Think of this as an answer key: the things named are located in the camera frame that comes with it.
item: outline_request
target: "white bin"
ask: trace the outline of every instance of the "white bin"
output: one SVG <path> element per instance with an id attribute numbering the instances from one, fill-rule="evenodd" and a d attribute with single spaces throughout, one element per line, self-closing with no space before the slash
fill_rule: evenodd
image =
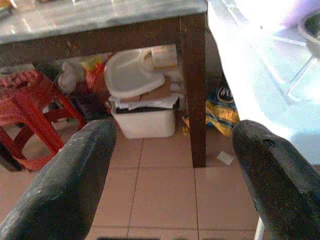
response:
<path id="1" fill-rule="evenodd" d="M 117 114 L 113 107 L 111 114 L 127 139 L 164 138 L 176 130 L 173 109 Z"/>

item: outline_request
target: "stool leg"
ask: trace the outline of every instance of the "stool leg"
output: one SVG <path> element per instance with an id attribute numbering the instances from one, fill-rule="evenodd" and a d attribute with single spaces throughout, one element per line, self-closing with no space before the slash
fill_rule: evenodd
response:
<path id="1" fill-rule="evenodd" d="M 68 101 L 66 97 L 64 97 L 61 93 L 57 94 L 57 97 L 65 107 L 65 109 L 78 121 L 78 130 L 82 129 L 86 125 L 86 121 L 81 116 L 81 114 L 72 106 L 72 104 Z"/>
<path id="2" fill-rule="evenodd" d="M 64 146 L 54 127 L 48 122 L 42 112 L 33 104 L 26 95 L 20 96 L 20 101 L 15 101 L 26 118 L 26 124 L 54 153 Z"/>
<path id="3" fill-rule="evenodd" d="M 17 148 L 14 141 L 9 137 L 6 131 L 0 126 L 0 142 L 6 149 L 12 154 L 13 157 L 18 159 L 25 159 L 26 157 L 22 153 L 22 149 Z"/>

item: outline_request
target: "small paper scrap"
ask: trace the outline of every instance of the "small paper scrap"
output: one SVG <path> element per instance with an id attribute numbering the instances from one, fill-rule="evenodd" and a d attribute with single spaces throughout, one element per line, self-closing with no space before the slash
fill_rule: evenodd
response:
<path id="1" fill-rule="evenodd" d="M 228 153 L 226 153 L 224 151 L 221 151 L 216 158 L 218 160 L 220 160 L 221 162 L 223 162 L 223 163 L 225 163 L 227 165 L 230 165 L 235 157 L 229 155 Z"/>

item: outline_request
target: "red plastic stool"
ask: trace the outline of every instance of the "red plastic stool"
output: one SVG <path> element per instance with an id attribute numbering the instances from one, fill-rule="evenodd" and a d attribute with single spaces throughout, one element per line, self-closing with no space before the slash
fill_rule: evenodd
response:
<path id="1" fill-rule="evenodd" d="M 43 109 L 58 98 L 63 109 L 43 114 Z M 51 122 L 61 118 L 75 118 L 80 130 L 85 120 L 56 86 L 42 73 L 25 71 L 0 78 L 0 142 L 26 169 L 40 170 L 64 144 L 52 127 Z M 1 126 L 24 123 L 12 140 Z M 26 159 L 22 150 L 33 134 L 47 145 L 52 152 L 38 159 Z"/>

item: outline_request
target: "marble tabletop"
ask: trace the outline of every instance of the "marble tabletop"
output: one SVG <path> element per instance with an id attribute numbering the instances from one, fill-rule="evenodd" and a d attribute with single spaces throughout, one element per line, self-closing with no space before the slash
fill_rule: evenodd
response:
<path id="1" fill-rule="evenodd" d="M 207 11 L 206 0 L 12 0 L 0 19 L 0 44 Z"/>

